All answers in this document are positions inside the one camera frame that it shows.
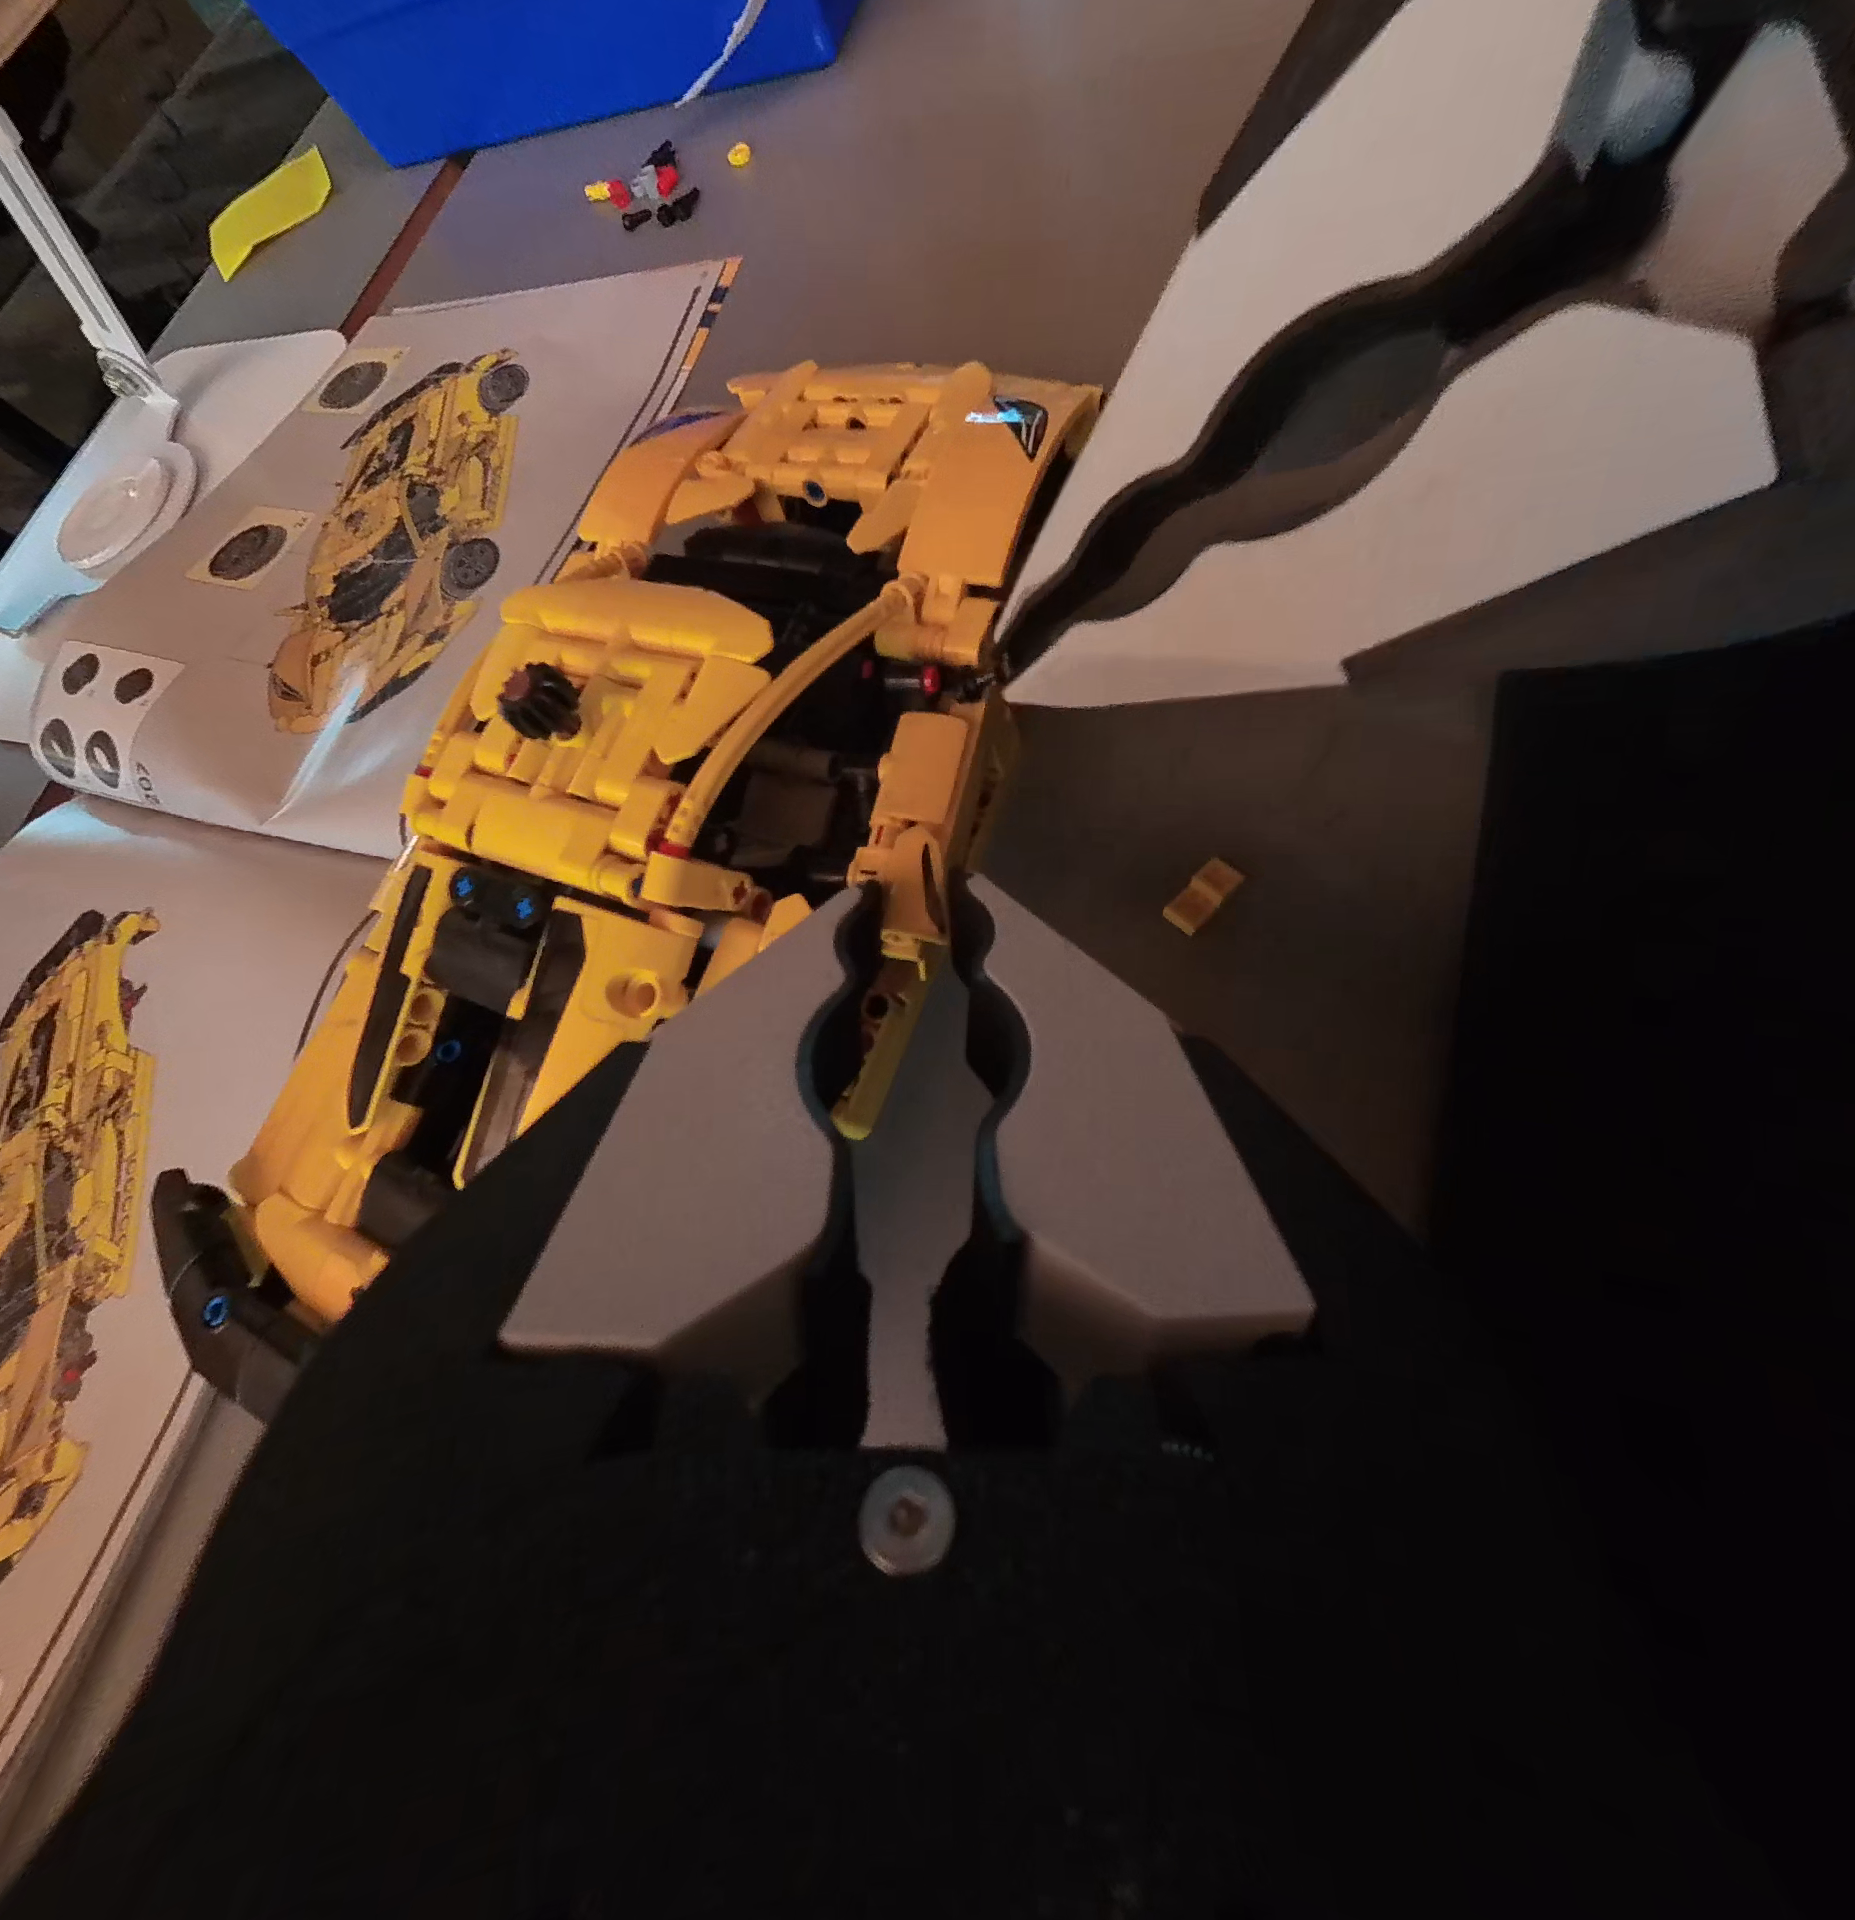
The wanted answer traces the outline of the white paper strip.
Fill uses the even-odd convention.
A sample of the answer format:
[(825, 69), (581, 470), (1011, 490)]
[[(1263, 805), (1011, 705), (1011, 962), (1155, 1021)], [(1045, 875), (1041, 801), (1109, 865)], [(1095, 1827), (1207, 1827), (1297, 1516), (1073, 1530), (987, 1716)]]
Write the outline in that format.
[(747, 38), (753, 33), (767, 1), (747, 0), (741, 10), (733, 15), (719, 51), (711, 62), (695, 76), (695, 80), (685, 87), (685, 91), (675, 99), (675, 108), (685, 108), (705, 96), (713, 84), (717, 84), (741, 47), (747, 43)]

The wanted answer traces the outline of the yellow toy brick car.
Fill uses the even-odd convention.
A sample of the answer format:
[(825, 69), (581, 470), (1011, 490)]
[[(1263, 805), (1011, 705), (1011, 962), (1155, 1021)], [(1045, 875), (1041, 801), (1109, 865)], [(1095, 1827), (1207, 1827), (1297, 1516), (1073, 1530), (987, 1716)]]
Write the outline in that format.
[[(403, 791), (407, 845), (231, 1192), (163, 1172), (193, 1372), (257, 1422), (389, 1255), (611, 1052), (851, 883), (885, 893), (865, 1140), (945, 955), (943, 883), (1009, 775), (1001, 598), (1103, 406), (981, 361), (735, 377), (605, 470)], [(545, 660), (581, 730), (497, 715)]]

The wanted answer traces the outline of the grey desk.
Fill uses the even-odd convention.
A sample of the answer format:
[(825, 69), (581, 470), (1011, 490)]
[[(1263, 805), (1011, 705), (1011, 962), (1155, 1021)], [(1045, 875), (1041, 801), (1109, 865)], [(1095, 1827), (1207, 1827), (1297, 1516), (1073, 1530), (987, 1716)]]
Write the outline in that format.
[[(1173, 1021), (1313, 1325), (949, 1447), (931, 1297), (855, 1447), (501, 1329), (605, 1061), (319, 1337), (0, 1915), (1794, 1915), (1644, 1664), (1433, 1178), (1493, 702), (1855, 612), (1855, 470), (1355, 655), (1035, 707), (983, 875)], [(1245, 881), (1183, 935), (1207, 857)]]

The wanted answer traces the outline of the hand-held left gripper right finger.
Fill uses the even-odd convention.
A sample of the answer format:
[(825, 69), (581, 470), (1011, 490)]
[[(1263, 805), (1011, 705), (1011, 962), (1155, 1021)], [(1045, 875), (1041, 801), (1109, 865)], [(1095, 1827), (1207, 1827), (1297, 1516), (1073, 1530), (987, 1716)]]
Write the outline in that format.
[(931, 1297), (949, 1447), (1043, 1447), (1101, 1379), (1305, 1334), (1315, 1295), (1173, 1021), (987, 878), (949, 957), (987, 1091)]

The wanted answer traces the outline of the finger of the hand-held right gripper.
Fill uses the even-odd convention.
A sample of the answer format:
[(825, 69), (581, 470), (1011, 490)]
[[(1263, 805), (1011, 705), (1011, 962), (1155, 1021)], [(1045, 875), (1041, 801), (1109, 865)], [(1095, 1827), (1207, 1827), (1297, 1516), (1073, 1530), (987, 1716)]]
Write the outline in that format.
[[(1385, 15), (1307, 15), (1211, 175), (1215, 216)], [(1768, 488), (1780, 247), (1842, 162), (1800, 25), (1600, 15), (1538, 171), (1399, 294), (1269, 348), (1147, 532), (1109, 535), (1021, 707), (1331, 685), (1359, 653)]]
[(1165, 281), (1047, 515), (1003, 636), (1065, 622), (1063, 588), (1109, 535), (1147, 532), (1171, 481), (1245, 400), (1269, 348), (1399, 294), (1554, 156), (1602, 46), (1604, 4), (1409, 1), (1205, 217)]

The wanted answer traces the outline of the open instruction booklet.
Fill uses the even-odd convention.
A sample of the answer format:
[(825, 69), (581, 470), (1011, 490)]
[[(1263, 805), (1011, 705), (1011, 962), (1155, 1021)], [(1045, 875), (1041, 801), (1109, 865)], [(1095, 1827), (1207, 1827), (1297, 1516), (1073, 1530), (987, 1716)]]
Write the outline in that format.
[(703, 259), (363, 325), (213, 492), (0, 638), (71, 796), (0, 849), (0, 1801), (207, 1413), (153, 1178), (227, 1172), (505, 591), (565, 556)]

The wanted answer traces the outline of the blue plastic bin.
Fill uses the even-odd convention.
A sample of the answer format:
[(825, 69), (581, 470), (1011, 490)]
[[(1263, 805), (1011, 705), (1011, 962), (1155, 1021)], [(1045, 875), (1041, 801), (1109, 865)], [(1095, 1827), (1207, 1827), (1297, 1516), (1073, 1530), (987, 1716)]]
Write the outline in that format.
[[(745, 1), (253, 1), (389, 166), (669, 108)], [(767, 1), (709, 91), (833, 63), (857, 1)]]

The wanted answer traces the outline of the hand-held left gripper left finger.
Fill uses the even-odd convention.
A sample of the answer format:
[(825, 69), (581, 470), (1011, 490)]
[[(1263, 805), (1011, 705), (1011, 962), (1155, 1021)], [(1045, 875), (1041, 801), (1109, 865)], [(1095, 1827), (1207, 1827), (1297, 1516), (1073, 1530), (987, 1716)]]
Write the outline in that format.
[(509, 1354), (719, 1379), (775, 1444), (861, 1441), (871, 1289), (835, 1105), (869, 986), (853, 883), (655, 1032), (509, 1309)]

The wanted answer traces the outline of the yellow paper strip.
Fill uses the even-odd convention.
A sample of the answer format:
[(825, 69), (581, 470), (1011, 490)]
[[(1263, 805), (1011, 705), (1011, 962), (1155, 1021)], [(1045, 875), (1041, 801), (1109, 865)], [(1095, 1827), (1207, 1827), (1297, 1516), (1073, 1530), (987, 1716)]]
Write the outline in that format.
[(255, 252), (317, 217), (331, 191), (327, 162), (313, 146), (229, 199), (209, 221), (209, 254), (219, 278), (231, 280)]

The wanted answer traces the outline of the small printed leaflet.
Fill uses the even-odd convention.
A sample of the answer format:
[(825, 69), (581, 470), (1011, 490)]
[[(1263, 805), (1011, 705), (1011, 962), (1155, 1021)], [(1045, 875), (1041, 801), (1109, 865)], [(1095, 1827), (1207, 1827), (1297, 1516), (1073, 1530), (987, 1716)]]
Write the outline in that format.
[(651, 416), (655, 420), (669, 416), (679, 403), (743, 264), (743, 254), (729, 254), (719, 262), (705, 259), (701, 264), (697, 286), (687, 299), (661, 373), (653, 384)]

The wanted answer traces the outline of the pile of small bricks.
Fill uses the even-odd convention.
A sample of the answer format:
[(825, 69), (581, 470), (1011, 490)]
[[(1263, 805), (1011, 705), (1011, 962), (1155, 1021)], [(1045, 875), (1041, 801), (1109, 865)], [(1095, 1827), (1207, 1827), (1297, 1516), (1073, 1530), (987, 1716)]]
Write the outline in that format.
[(623, 175), (595, 177), (583, 184), (587, 205), (611, 212), (623, 232), (675, 227), (691, 221), (699, 209), (699, 185), (685, 180), (675, 142), (663, 139)]

